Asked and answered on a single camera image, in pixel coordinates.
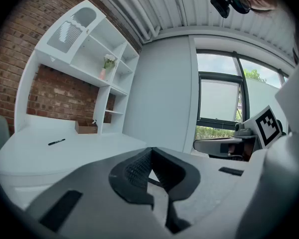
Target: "cabinet door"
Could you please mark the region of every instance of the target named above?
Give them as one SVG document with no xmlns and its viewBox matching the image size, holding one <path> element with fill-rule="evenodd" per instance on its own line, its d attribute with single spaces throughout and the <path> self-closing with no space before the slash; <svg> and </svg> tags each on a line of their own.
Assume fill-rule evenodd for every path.
<svg viewBox="0 0 299 239">
<path fill-rule="evenodd" d="M 69 64 L 85 38 L 104 18 L 99 9 L 85 0 L 61 16 L 35 49 Z"/>
</svg>

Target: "sky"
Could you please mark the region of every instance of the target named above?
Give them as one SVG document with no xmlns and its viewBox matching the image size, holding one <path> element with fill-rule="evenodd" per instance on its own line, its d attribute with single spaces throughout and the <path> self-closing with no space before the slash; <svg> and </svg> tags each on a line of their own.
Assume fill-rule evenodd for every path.
<svg viewBox="0 0 299 239">
<path fill-rule="evenodd" d="M 237 75 L 232 57 L 214 54 L 197 54 L 197 61 L 199 71 Z M 272 85 L 276 88 L 281 87 L 279 76 L 276 72 L 247 60 L 240 59 L 240 62 L 242 64 L 242 67 L 244 69 L 247 69 L 247 71 L 251 72 L 253 69 L 257 69 L 260 77 L 263 79 L 267 79 L 267 84 Z"/>
</svg>

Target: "glasses lens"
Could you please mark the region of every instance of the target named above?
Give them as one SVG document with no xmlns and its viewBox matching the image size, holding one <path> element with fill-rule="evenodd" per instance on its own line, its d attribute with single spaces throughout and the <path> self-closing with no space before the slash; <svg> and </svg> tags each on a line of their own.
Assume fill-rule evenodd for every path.
<svg viewBox="0 0 299 239">
<path fill-rule="evenodd" d="M 251 8 L 250 2 L 248 0 L 239 0 L 241 3 L 242 7 L 246 10 L 249 11 Z"/>
</svg>

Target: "white ceiling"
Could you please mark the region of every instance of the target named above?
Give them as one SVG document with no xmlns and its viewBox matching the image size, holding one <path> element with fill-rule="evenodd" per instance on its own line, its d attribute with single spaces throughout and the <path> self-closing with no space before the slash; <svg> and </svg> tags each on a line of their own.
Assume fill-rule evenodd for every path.
<svg viewBox="0 0 299 239">
<path fill-rule="evenodd" d="M 138 36 L 146 41 L 141 34 L 140 28 L 131 14 L 126 11 L 119 0 L 113 0 L 134 24 L 133 28 Z M 137 5 L 131 0 L 125 0 L 145 30 L 150 33 L 148 22 L 140 14 Z M 160 35 L 170 32 L 172 29 L 182 27 L 188 31 L 188 26 L 201 26 L 215 29 L 231 30 L 251 39 L 258 39 L 270 49 L 280 52 L 289 63 L 293 61 L 292 48 L 294 46 L 294 25 L 288 15 L 281 9 L 277 9 L 268 15 L 258 15 L 252 11 L 248 14 L 239 14 L 232 7 L 227 19 L 222 18 L 210 3 L 210 0 L 138 0 L 154 29 L 160 26 Z"/>
</svg>

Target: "white desk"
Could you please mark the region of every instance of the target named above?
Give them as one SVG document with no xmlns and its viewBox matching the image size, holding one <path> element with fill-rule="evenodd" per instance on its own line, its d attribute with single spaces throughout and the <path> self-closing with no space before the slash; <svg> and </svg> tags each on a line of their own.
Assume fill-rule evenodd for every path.
<svg viewBox="0 0 299 239">
<path fill-rule="evenodd" d="M 77 134 L 69 128 L 26 127 L 0 150 L 0 183 L 9 198 L 24 209 L 76 168 L 145 147 L 145 142 L 121 133 Z"/>
</svg>

